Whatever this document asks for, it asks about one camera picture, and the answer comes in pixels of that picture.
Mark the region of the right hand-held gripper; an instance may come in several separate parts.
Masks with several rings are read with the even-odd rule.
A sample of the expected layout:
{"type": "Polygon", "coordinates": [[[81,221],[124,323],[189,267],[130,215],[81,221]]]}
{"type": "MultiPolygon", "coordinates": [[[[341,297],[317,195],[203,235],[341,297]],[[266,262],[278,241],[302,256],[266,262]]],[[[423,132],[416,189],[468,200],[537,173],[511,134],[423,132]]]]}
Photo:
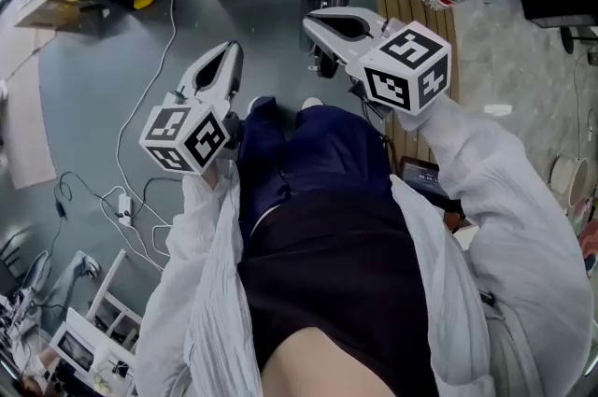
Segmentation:
{"type": "Polygon", "coordinates": [[[303,27],[325,55],[347,64],[369,100],[419,115],[449,88],[452,47],[417,21],[373,46],[385,22],[368,8],[327,7],[309,12],[303,27]]]}

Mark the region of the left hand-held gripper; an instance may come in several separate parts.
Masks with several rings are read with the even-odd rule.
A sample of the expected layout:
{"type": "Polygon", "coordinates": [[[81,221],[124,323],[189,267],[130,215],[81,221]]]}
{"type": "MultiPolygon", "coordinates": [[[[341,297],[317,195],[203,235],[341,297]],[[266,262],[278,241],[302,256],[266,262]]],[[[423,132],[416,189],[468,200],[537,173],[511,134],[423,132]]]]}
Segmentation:
{"type": "Polygon", "coordinates": [[[179,91],[152,109],[139,145],[164,171],[201,175],[215,159],[234,158],[241,120],[230,101],[239,91],[243,62],[238,42],[219,44],[189,66],[179,91]],[[196,96],[202,91],[210,98],[196,96]]]}

